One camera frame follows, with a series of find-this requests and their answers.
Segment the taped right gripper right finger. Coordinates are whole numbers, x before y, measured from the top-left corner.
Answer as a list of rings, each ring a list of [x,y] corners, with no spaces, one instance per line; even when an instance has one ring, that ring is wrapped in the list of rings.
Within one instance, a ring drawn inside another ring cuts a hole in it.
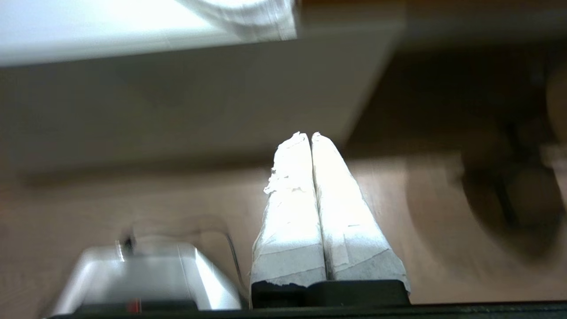
[[[328,277],[398,280],[411,292],[402,260],[381,231],[336,145],[317,132],[311,137],[311,150]]]

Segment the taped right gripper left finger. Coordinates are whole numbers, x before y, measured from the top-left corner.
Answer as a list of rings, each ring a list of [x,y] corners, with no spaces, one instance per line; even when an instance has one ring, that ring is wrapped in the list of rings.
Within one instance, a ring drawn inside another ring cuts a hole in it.
[[[250,283],[308,287],[326,280],[311,146],[296,132],[279,144],[264,188],[267,205],[252,249]]]

